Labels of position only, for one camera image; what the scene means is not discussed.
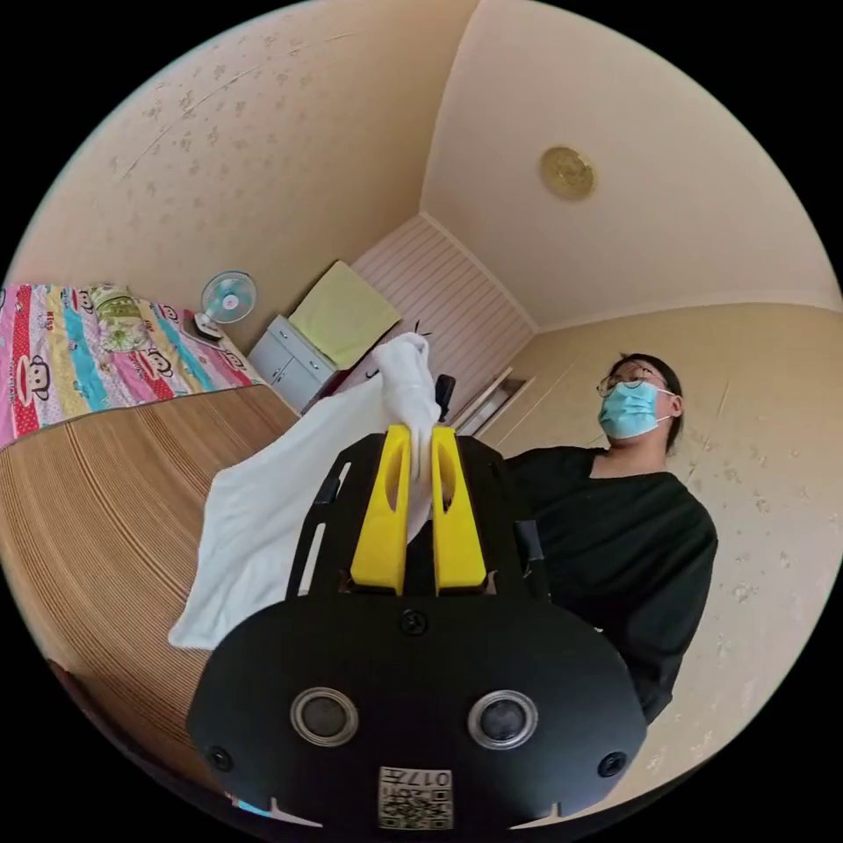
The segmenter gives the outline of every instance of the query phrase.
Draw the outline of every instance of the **bamboo mat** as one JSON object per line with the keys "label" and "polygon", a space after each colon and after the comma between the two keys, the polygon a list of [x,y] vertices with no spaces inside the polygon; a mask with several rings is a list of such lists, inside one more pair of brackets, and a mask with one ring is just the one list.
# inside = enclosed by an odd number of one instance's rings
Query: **bamboo mat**
{"label": "bamboo mat", "polygon": [[84,416],[0,451],[0,559],[45,657],[174,771],[213,786],[184,731],[207,654],[167,632],[196,572],[214,474],[296,416],[268,386]]}

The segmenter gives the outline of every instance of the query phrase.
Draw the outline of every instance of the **face mask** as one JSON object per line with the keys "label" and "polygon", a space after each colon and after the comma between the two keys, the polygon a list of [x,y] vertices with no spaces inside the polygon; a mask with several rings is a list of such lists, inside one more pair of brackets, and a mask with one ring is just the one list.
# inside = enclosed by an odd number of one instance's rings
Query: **face mask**
{"label": "face mask", "polygon": [[642,381],[632,386],[620,383],[603,399],[603,407],[597,421],[603,432],[611,439],[631,439],[649,433],[659,422],[669,419],[656,418],[656,400],[659,393],[673,395],[666,389]]}

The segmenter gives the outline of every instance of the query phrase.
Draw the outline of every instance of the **white towel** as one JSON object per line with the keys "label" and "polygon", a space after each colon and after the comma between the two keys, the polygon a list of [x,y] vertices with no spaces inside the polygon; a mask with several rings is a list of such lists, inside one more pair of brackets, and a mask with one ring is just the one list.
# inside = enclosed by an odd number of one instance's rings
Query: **white towel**
{"label": "white towel", "polygon": [[[376,351],[380,373],[318,401],[272,445],[217,474],[205,502],[196,579],[169,632],[176,647],[212,650],[237,624],[285,598],[301,525],[337,454],[406,424],[413,442],[407,541],[430,511],[430,437],[439,418],[428,343],[398,336]],[[310,586],[308,571],[301,582]]]}

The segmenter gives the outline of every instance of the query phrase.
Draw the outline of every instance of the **pillow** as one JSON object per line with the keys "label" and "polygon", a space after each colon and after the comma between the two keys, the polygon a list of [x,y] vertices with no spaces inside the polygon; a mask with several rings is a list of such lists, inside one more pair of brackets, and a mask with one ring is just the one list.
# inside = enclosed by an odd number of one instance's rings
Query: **pillow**
{"label": "pillow", "polygon": [[154,345],[129,288],[102,284],[90,289],[90,300],[99,320],[103,351],[140,351]]}

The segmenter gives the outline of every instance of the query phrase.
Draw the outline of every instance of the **woman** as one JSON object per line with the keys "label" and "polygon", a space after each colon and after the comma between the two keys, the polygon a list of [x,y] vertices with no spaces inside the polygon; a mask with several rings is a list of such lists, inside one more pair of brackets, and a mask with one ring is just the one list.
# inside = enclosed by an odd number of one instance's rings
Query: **woman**
{"label": "woman", "polygon": [[507,464],[536,517],[552,600],[621,653],[651,723],[703,613],[717,531],[666,467],[682,427],[674,371],[626,355],[598,392],[607,450],[540,448]]}

